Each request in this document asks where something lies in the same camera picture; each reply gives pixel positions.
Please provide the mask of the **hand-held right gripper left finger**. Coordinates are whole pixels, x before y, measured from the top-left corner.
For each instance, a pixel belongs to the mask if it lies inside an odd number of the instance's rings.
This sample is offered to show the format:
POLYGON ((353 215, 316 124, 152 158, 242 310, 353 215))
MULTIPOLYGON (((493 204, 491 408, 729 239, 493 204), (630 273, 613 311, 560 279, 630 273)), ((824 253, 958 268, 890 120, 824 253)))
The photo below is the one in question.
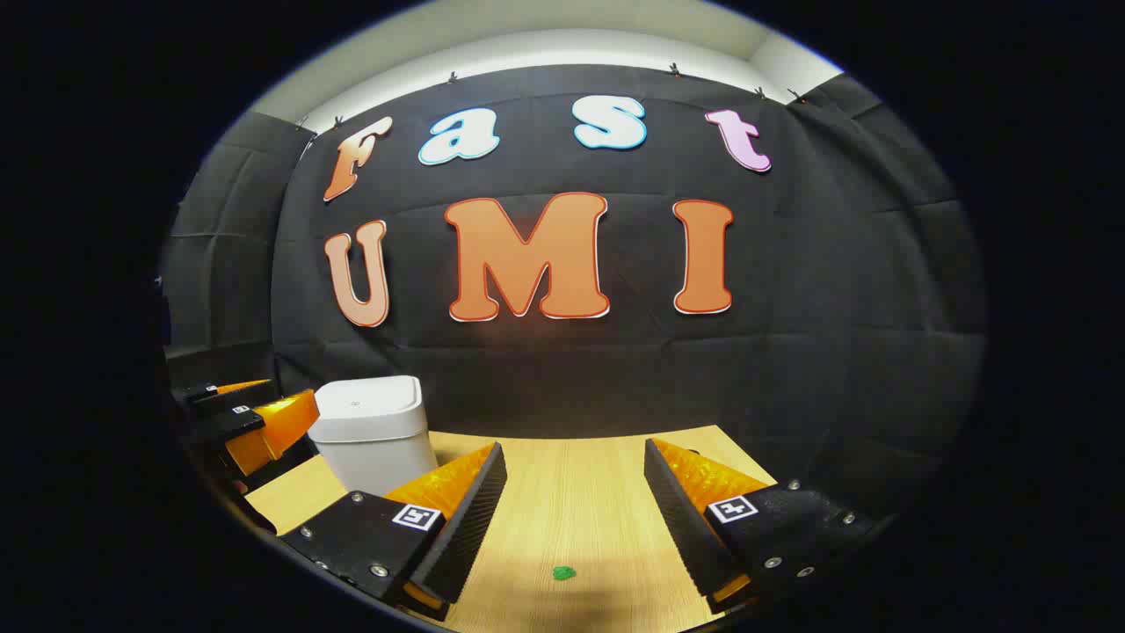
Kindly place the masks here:
POLYGON ((500 442, 382 494, 353 490, 280 539, 374 600, 446 621, 507 481, 500 442))

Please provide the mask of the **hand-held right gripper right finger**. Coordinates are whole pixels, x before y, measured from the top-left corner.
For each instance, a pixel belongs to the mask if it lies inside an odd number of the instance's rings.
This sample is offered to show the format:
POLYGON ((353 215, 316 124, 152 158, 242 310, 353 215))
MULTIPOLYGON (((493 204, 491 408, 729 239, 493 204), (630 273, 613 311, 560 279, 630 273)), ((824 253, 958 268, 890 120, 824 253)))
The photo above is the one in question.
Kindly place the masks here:
POLYGON ((788 600, 840 572, 880 534, 878 519, 814 486, 765 483, 659 438, 644 442, 644 478, 714 614, 788 600))

